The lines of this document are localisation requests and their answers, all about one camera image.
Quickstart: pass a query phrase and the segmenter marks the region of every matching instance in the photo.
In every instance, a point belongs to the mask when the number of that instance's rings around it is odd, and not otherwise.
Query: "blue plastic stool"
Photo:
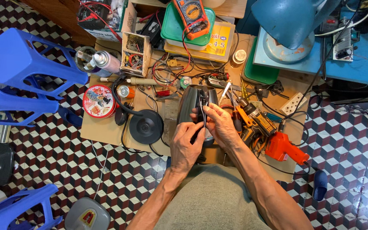
[[[48,47],[39,53],[33,45],[34,41]],[[43,56],[54,47],[62,50],[70,67]],[[59,100],[63,99],[63,97],[58,96],[59,93],[75,83],[84,85],[88,81],[88,74],[78,69],[69,52],[74,52],[74,50],[15,28],[8,29],[0,35],[0,83],[55,97]],[[23,82],[25,78],[33,74],[60,77],[66,82],[54,91],[48,92],[28,86]]]
[[[28,77],[26,80],[29,81],[34,87],[39,87],[38,83],[32,76]],[[0,91],[0,111],[5,111],[7,114],[7,120],[0,120],[0,124],[34,127],[35,125],[29,124],[31,121],[35,120],[44,113],[56,113],[58,111],[59,103],[57,101],[51,101],[43,94],[37,93],[37,95],[38,99],[33,99],[18,97]],[[8,111],[32,111],[34,114],[21,122],[17,122],[12,119]]]
[[[27,188],[25,188],[0,202],[0,230],[30,230],[29,228],[27,228],[30,226],[29,224],[21,223],[19,225],[16,225],[14,220],[16,217],[39,203],[43,206],[45,223],[38,229],[49,230],[58,225],[60,222],[62,222],[63,217],[60,216],[57,219],[53,219],[51,203],[49,201],[49,197],[57,191],[58,187],[54,184],[48,184],[40,189],[35,190],[28,190]]]

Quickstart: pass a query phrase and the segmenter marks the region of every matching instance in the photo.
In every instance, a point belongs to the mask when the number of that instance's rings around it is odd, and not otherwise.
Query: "glue gun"
[[[278,161],[285,161],[289,156],[299,165],[303,165],[309,159],[308,154],[302,152],[289,141],[287,134],[280,132],[275,132],[269,137],[265,154]]]

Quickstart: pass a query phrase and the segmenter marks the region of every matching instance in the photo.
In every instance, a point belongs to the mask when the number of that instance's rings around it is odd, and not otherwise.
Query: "wooden workbench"
[[[252,44],[253,44],[253,36],[248,35],[248,34],[240,34],[240,41],[239,41],[239,45],[237,50],[246,50],[247,52],[251,49]],[[235,48],[235,44],[236,44],[237,38],[236,35],[234,35],[234,39],[233,39],[233,48]],[[108,42],[108,41],[102,41],[99,40],[98,41],[99,44],[102,44],[106,47],[109,48],[113,48],[116,50],[120,49],[120,44],[119,43],[113,43],[113,42]],[[96,45],[95,47],[97,50],[106,50],[105,48],[101,47],[100,45]],[[161,52],[153,52],[152,57],[157,59],[159,57],[161,57],[163,55],[163,53]],[[181,65],[187,65],[184,62],[180,62],[177,61],[178,64]],[[226,66],[226,71],[230,74],[230,81],[235,84],[235,85],[239,85],[240,86],[240,73],[243,70],[244,65],[241,65],[238,68],[233,68],[231,65],[227,65]],[[193,70],[192,72],[188,73],[188,76],[194,76],[197,73],[199,73],[200,71],[198,70]],[[304,92],[308,85],[302,82],[298,82],[298,81],[294,81],[291,80],[289,78],[284,78],[284,77],[279,77],[278,78],[284,88],[284,95],[292,97],[293,95],[295,95],[297,92]],[[193,83],[198,83],[199,79],[193,79]],[[95,84],[104,84],[107,86],[110,86],[111,83],[102,83],[99,82],[99,78],[95,77],[94,75],[92,75],[90,77],[90,85],[95,85]],[[152,91],[146,91],[148,94],[151,94],[154,92]],[[146,96],[141,93],[140,91],[136,90],[136,96],[135,98],[132,100],[133,106],[135,107],[135,111],[139,111],[142,109],[150,109],[150,107],[146,104],[145,102],[146,100]],[[222,104],[229,104],[229,100],[227,100],[227,102],[222,102]],[[280,96],[272,96],[269,95],[269,97],[267,99],[264,99],[265,103],[267,103],[269,106],[271,106],[272,108],[278,109],[280,108],[284,103],[286,103],[288,100],[280,97]],[[166,102],[158,102],[158,106],[159,106],[159,113],[161,115],[161,117],[164,120],[164,123],[167,124],[173,124],[170,126],[170,133],[172,133],[175,129],[174,124],[176,123],[176,120],[174,120],[174,118],[176,118],[177,114],[176,111],[178,109],[178,99],[176,98],[174,101],[173,100],[166,100]],[[169,108],[168,111],[165,111],[165,107],[166,104],[173,104],[176,106],[175,111],[172,108]],[[308,103],[304,103],[301,108],[299,109],[300,111],[306,111],[308,108]],[[295,119],[297,119],[298,121],[304,123],[305,122],[305,114],[303,113],[299,113],[296,114],[294,116]],[[92,118],[90,116],[88,116],[87,114],[85,114],[84,118],[83,118],[83,125],[82,125],[82,129],[81,129],[81,134],[80,136],[86,139],[92,139],[95,141],[100,141],[100,142],[104,142],[104,143],[109,143],[109,144],[115,144],[115,145],[121,145],[121,132],[122,132],[123,126],[117,126],[114,122],[114,118],[106,118],[106,119],[96,119],[96,118]],[[289,135],[289,140],[291,140],[293,143],[295,144],[299,144],[301,137],[302,137],[302,133],[303,133],[303,128],[302,126],[300,126],[299,124],[288,120],[286,125],[285,125],[285,129],[284,129],[284,133]],[[168,142],[168,139],[170,137],[166,137],[163,136],[164,140]],[[126,144],[126,146],[128,148],[133,148],[133,149],[139,149],[139,150],[144,150],[144,151],[148,151],[151,152],[150,148],[148,145],[145,144],[140,144],[138,142],[136,142],[130,135],[129,132],[129,125],[127,125],[127,128],[125,130],[125,134],[124,134],[124,143]],[[170,149],[169,147],[167,147],[166,145],[164,145],[161,140],[157,141],[156,143],[152,144],[153,149],[156,150],[157,153],[162,154],[162,155],[168,155],[170,156]],[[210,148],[207,149],[203,149],[202,154],[204,154],[207,157],[207,161],[205,161],[205,163],[220,163],[220,164],[224,164],[224,160],[225,159],[225,155],[222,152],[222,150],[218,147],[218,145],[212,145]],[[266,157],[266,156],[261,156],[260,159],[262,159],[263,161],[279,168],[280,170],[284,170],[287,172],[294,172],[295,170],[295,165],[296,163],[291,160],[288,159],[285,162],[278,162],[270,157]],[[272,169],[271,167],[262,164],[263,167],[265,168],[265,170],[268,171],[268,173],[276,180],[282,180],[282,181],[291,181],[292,180],[292,175],[288,175],[288,174],[284,174],[284,173],[280,173],[277,170]]]
[[[131,0],[131,3],[137,3],[154,7],[167,7],[158,0]],[[213,8],[216,15],[228,16],[234,18],[243,18],[245,8],[247,7],[247,0],[226,0],[221,6]]]

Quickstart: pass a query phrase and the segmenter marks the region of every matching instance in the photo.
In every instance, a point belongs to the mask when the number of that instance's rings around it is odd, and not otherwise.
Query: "checkered tile floor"
[[[63,46],[80,45],[70,34],[49,19],[19,6],[0,0],[0,34],[15,27],[42,36]],[[63,56],[52,50],[48,58],[63,62]],[[61,84],[60,79],[47,78],[47,85]],[[59,103],[83,115],[84,85],[74,85],[61,96]],[[20,92],[20,96],[30,96]],[[368,103],[361,104],[368,109]],[[302,207],[316,230],[368,229],[368,117],[353,115],[326,100],[318,109],[308,110],[309,141],[302,146],[311,159],[309,176],[295,176],[291,183],[279,182]],[[23,119],[26,113],[16,113]],[[2,187],[8,195],[25,187],[39,188],[47,183],[57,185],[59,191],[51,197],[54,217],[66,214],[72,204],[83,196],[95,198],[112,217],[109,229],[124,229],[140,206],[151,195],[166,169],[166,157],[155,154],[131,154],[121,147],[82,139],[78,128],[64,122],[58,114],[39,117],[34,128],[13,127],[10,142],[16,151],[18,169],[12,182]],[[108,160],[100,183],[101,164]],[[324,200],[313,200],[314,169],[324,170],[329,179]],[[302,172],[296,166],[296,172]],[[44,220],[36,206],[20,216],[34,224]],[[58,229],[64,227],[62,222]]]

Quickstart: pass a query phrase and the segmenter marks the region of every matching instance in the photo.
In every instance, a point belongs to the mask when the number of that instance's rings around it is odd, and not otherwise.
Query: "cardboard sheet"
[[[245,50],[247,53],[249,53],[252,44],[253,44],[253,39],[254,36],[248,35],[248,34],[239,34],[239,44],[238,44],[238,48],[237,50]],[[237,37],[236,34],[234,35],[234,39],[233,39],[233,48],[235,48],[235,44],[237,42]],[[102,45],[105,45],[108,48],[111,49],[120,49],[120,44],[119,43],[112,43],[112,42],[104,42]],[[103,48],[100,45],[96,45],[95,47],[97,50],[106,50],[105,48]],[[159,57],[161,57],[163,55],[163,53],[161,52],[157,52],[157,51],[153,51],[152,57],[157,59]],[[182,62],[182,61],[177,61],[177,63],[179,65],[184,65],[186,66],[187,63]],[[235,84],[240,86],[240,73],[243,70],[244,65],[241,65],[238,68],[233,68],[231,65],[227,65],[225,67],[226,71],[229,73],[230,75],[230,81]],[[190,73],[188,73],[189,76],[194,76],[197,73],[199,73],[200,71],[198,70],[193,70]],[[284,95],[292,97],[293,95],[295,95],[297,92],[304,92],[307,87],[309,86],[306,83],[302,83],[299,81],[294,81],[291,80],[292,78],[284,78],[284,77],[279,77],[278,78],[284,88]],[[198,83],[199,79],[193,79],[193,83]],[[99,78],[95,77],[94,75],[91,76],[90,78],[90,85],[94,85],[94,84],[104,84],[107,86],[110,86],[111,83],[102,83],[99,81]],[[151,90],[146,91],[146,93],[151,94],[154,93]],[[130,100],[129,102],[132,102],[133,106],[135,107],[135,111],[139,111],[142,109],[151,109],[147,103],[145,102],[146,100],[146,95],[144,95],[143,93],[139,92],[138,90],[136,90],[136,96],[133,100]],[[159,107],[159,113],[161,115],[161,117],[165,120],[165,135],[163,136],[164,140],[166,142],[170,141],[171,135],[168,135],[168,133],[172,134],[174,132],[174,122],[176,122],[174,120],[174,118],[176,118],[176,114],[175,111],[178,110],[178,106],[179,103],[176,102],[177,99],[174,100],[170,100],[169,102],[158,102],[158,107]],[[266,104],[268,104],[269,106],[271,106],[272,108],[280,108],[285,102],[287,102],[288,100],[280,97],[280,96],[272,96],[270,95],[267,99],[264,99],[264,102]],[[301,108],[299,109],[299,111],[307,111],[308,108],[308,102],[305,102]],[[264,106],[262,107],[263,111],[268,111]],[[302,123],[305,122],[305,114],[303,113],[299,113],[297,115],[294,116],[294,118]],[[84,116],[83,118],[83,125],[82,125],[82,129],[81,129],[81,134],[80,136],[86,139],[92,139],[95,141],[100,141],[100,142],[104,142],[104,143],[109,143],[109,144],[115,144],[115,145],[121,145],[121,132],[123,130],[123,126],[117,126],[114,122],[113,118],[106,118],[106,119],[96,119],[96,118],[92,118],[88,115]],[[289,135],[289,140],[292,141],[295,144],[299,144],[301,137],[302,137],[302,133],[303,133],[303,128],[301,125],[288,120],[284,129],[284,133]],[[129,125],[127,125],[127,128],[125,130],[125,134],[124,134],[124,143],[128,148],[133,148],[133,149],[139,149],[139,150],[144,150],[144,151],[149,151],[150,147],[148,145],[144,145],[144,144],[140,144],[138,142],[136,142],[131,136],[130,136],[130,132],[129,132]],[[161,140],[157,141],[155,144],[152,144],[153,149],[156,150],[156,152],[158,154],[162,154],[162,155],[168,155],[170,156],[170,149],[169,147],[167,147],[166,145],[164,145]],[[212,145],[209,148],[203,149],[202,154],[207,158],[206,161],[203,161],[202,163],[219,163],[219,164],[224,164],[224,161],[227,162],[228,161],[228,157],[225,156],[224,152],[222,151],[222,149],[219,148],[219,146],[217,144]],[[287,172],[294,172],[295,170],[295,166],[296,163],[292,160],[292,159],[288,159],[285,162],[278,162],[272,158],[269,157],[260,157],[260,159],[262,159],[263,161],[273,165],[274,167],[279,168],[280,170],[284,170]],[[284,174],[281,173],[277,170],[272,169],[271,167],[262,164],[263,168],[265,168],[265,170],[268,171],[268,173],[275,179],[275,180],[282,180],[282,181],[292,181],[292,175],[288,175],[288,174]]]

